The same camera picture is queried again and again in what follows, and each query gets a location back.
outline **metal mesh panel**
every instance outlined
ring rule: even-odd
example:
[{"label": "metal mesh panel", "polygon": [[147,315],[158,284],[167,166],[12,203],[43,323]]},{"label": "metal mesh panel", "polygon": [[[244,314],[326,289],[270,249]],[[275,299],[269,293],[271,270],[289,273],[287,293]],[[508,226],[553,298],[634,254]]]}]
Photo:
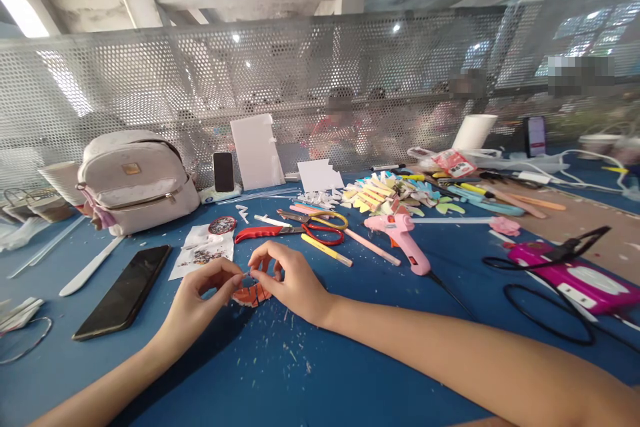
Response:
[{"label": "metal mesh panel", "polygon": [[[619,71],[618,50],[613,54],[617,75],[631,75],[640,27],[633,8],[620,11],[616,2],[599,5],[611,7],[608,17],[624,18],[627,32],[635,28],[635,36],[618,36],[612,47],[626,55]],[[91,139],[122,129],[165,136],[198,171],[197,184],[211,185],[211,153],[233,151],[229,121],[260,113],[273,115],[285,171],[310,158],[357,169],[405,159],[415,145],[441,149],[464,115],[485,110],[501,116],[497,143],[514,135],[511,121],[532,113],[562,119],[550,126],[553,139],[564,139],[563,131],[573,135],[581,125],[567,118],[602,104],[569,99],[572,107],[563,110],[566,99],[536,93],[546,85],[540,64],[559,54],[559,29],[592,10],[576,3],[565,10],[566,1],[6,41],[0,187],[41,185],[38,167],[79,161]],[[602,31],[593,31],[594,44],[604,27],[595,28]],[[578,27],[565,36],[576,35]],[[449,98],[450,73],[468,68],[487,70],[488,98]],[[530,84],[528,96],[516,90]],[[612,93],[621,117],[637,111],[622,100],[632,87]]]}]

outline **phone screen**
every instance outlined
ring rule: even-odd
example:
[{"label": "phone screen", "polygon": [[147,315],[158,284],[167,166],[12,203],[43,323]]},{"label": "phone screen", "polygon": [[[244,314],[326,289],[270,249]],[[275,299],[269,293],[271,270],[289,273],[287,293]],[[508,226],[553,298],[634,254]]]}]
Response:
[{"label": "phone screen", "polygon": [[527,129],[527,153],[529,157],[547,153],[547,129],[544,117],[528,117]]},{"label": "phone screen", "polygon": [[72,338],[88,340],[128,328],[144,304],[170,251],[171,246],[161,246],[135,254]]},{"label": "phone screen", "polygon": [[233,157],[230,152],[213,154],[213,185],[215,191],[233,191]]}]

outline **blue table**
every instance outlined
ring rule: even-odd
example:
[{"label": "blue table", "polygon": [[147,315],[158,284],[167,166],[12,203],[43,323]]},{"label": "blue table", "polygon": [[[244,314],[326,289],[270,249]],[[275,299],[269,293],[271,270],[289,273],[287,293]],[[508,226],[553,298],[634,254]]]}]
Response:
[{"label": "blue table", "polygon": [[[243,201],[254,214],[275,216],[285,199]],[[467,206],[467,215],[486,216]],[[125,239],[87,285],[68,298],[59,290],[111,240],[83,224],[41,265],[14,280],[5,277],[33,255],[73,219],[56,224],[33,238],[25,248],[0,255],[0,300],[21,302],[28,296],[47,300],[40,314],[53,319],[51,333],[26,357],[0,367],[0,424],[20,426],[42,415],[64,399],[142,348],[162,324],[178,287],[169,272],[189,228],[219,216],[232,215],[244,227],[234,204],[200,207],[190,216]],[[428,216],[438,216],[428,211]],[[367,235],[364,216],[349,210],[353,230]],[[506,283],[542,288],[526,274],[485,267],[483,256],[504,256],[501,242],[487,226],[417,226],[416,242],[434,271],[487,325],[495,326],[563,348],[612,373],[623,382],[640,384],[640,357],[602,334],[597,344],[579,347],[548,334],[515,311],[502,293]],[[525,234],[523,241],[535,237]],[[465,317],[465,312],[427,278],[411,273],[403,259],[395,267],[347,238],[336,250],[354,261],[352,268],[322,254],[299,236],[279,240],[301,250],[327,288],[336,294],[376,302]],[[261,240],[247,240],[235,248],[234,260],[245,268]],[[373,242],[389,250],[389,238]],[[135,323],[123,332],[87,342],[72,334],[91,313],[135,252],[169,244],[174,250]],[[527,298],[527,303],[536,302]],[[573,335],[578,323],[559,315],[547,304],[537,306],[542,318],[555,319]],[[640,309],[635,317],[640,322]],[[640,332],[615,321],[608,328],[640,346]],[[0,341],[7,358],[38,337],[44,325],[33,324]],[[490,413],[440,383],[341,336],[319,330],[294,316],[275,298],[256,310],[230,304],[216,317],[198,342],[118,417],[117,424],[232,425],[252,417],[263,426],[335,425],[450,425],[489,416]]]}]

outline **backpack zipper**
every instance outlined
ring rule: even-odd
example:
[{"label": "backpack zipper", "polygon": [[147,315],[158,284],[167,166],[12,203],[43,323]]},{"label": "backpack zipper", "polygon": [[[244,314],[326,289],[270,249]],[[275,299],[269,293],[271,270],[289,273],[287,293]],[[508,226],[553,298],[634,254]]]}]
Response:
[{"label": "backpack zipper", "polygon": [[175,203],[176,202],[175,195],[177,195],[181,190],[182,190],[182,187],[172,192],[165,193],[164,195],[158,195],[157,197],[154,197],[151,199],[146,199],[146,200],[137,201],[137,202],[122,203],[121,205],[116,205],[115,207],[105,207],[105,208],[107,210],[122,210],[129,207],[143,207],[143,206],[147,207],[148,205],[153,205],[154,203],[159,203],[167,199],[171,203]]}]

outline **white plastic knife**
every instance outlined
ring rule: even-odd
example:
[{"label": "white plastic knife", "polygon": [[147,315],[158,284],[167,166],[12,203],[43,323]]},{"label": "white plastic knife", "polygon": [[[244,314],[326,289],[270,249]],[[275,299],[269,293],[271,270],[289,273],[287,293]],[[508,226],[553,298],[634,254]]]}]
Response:
[{"label": "white plastic knife", "polygon": [[71,294],[74,294],[80,288],[87,283],[87,280],[93,275],[93,272],[98,270],[98,267],[105,261],[109,254],[113,252],[113,250],[122,242],[124,237],[116,237],[111,240],[111,243],[105,247],[105,249],[95,256],[93,260],[91,260],[86,267],[84,267],[79,274],[77,274],[61,291],[58,295],[61,297],[66,297]]}]

